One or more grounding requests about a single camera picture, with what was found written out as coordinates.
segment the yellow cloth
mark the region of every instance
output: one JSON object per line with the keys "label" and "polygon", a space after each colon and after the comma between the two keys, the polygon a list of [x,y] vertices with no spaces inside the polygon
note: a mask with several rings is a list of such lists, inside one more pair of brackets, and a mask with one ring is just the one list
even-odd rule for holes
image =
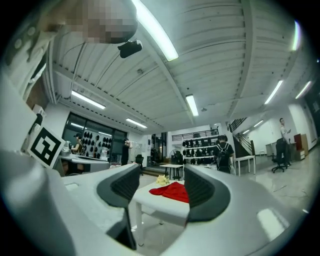
{"label": "yellow cloth", "polygon": [[156,178],[155,183],[164,186],[170,184],[170,180],[168,177],[165,177],[164,175],[159,175],[158,178]]}

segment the window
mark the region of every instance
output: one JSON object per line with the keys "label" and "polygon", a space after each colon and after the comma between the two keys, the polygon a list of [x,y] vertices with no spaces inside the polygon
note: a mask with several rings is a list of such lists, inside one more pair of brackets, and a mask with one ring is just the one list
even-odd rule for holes
{"label": "window", "polygon": [[[111,138],[112,142],[111,148],[109,150],[109,155],[107,156],[108,160],[110,162],[117,163],[121,161],[122,147],[124,144],[124,139],[127,137],[127,133],[124,131],[105,126],[103,124],[88,120],[79,115],[71,113],[64,127],[62,138],[65,141],[70,141],[71,144],[75,146],[76,138],[74,136],[79,133],[84,139],[84,134],[87,132],[93,135],[91,141],[94,140],[94,138],[96,138],[96,135],[99,135],[99,141],[96,141],[97,145],[99,145],[98,142],[101,142],[101,145],[103,144],[103,138]],[[85,154],[87,155],[88,153],[89,157],[93,157],[94,152],[91,152],[90,148],[91,146],[87,146]]]}

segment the ceiling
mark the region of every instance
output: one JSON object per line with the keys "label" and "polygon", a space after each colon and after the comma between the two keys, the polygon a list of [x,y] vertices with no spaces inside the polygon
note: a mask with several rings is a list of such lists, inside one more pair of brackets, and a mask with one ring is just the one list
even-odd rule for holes
{"label": "ceiling", "polygon": [[[142,2],[179,58],[168,62],[142,25],[132,40],[140,40],[143,49],[125,59],[117,45],[84,43],[63,30],[51,51],[59,102],[123,131],[153,134],[262,113],[292,101],[315,78],[317,62],[310,45],[302,34],[300,47],[291,51],[294,19],[270,1]],[[264,105],[279,80],[283,85]],[[106,108],[71,96],[72,90]],[[185,96],[190,94],[199,116],[189,110]]]}

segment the staircase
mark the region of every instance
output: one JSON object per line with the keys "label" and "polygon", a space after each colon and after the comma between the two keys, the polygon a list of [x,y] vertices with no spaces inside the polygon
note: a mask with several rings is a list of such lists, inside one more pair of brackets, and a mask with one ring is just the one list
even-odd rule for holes
{"label": "staircase", "polygon": [[239,118],[234,120],[230,125],[230,132],[233,133],[233,131],[235,131],[247,118]]}
{"label": "staircase", "polygon": [[255,155],[255,147],[242,135],[233,135],[234,151],[237,158]]}

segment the ceiling panel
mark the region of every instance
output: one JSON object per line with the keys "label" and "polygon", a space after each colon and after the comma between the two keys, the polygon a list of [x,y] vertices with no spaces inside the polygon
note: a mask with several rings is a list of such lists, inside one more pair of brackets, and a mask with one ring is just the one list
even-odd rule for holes
{"label": "ceiling panel", "polygon": [[[88,84],[74,84],[73,89],[106,108],[92,110],[92,105],[74,97],[67,104],[80,110],[85,109],[89,113],[93,111],[93,115],[102,120],[121,122],[125,127],[126,118],[146,121],[148,128],[143,131],[145,133],[211,124],[212,118],[226,120],[235,102],[242,76],[246,74],[244,64],[249,50],[247,40],[250,39],[246,37],[250,33],[246,34],[241,1],[142,2],[166,31],[179,58],[168,62],[141,25],[133,40],[142,36],[142,44],[148,40],[151,48],[145,46],[142,51],[125,59],[120,57],[117,45],[84,44],[82,38],[64,30],[54,40],[53,60],[68,70],[69,77],[53,74],[57,93],[64,95],[64,98],[70,95],[70,76],[73,77],[72,72],[76,70],[77,77],[87,81],[98,91],[93,94]],[[288,78],[274,102],[289,101],[293,96],[288,96],[287,92],[293,94],[312,76],[312,63],[316,59],[307,40],[302,40],[297,55],[292,52],[295,32],[292,17],[269,0],[249,2],[253,3],[251,7],[255,42],[252,63],[241,94],[243,99],[238,101],[234,110],[237,115],[259,110],[284,74]],[[194,95],[199,116],[192,118],[193,124],[189,117],[192,114],[189,108],[184,108],[179,94],[183,99],[188,94]],[[109,103],[106,97],[110,96],[117,101]]]}

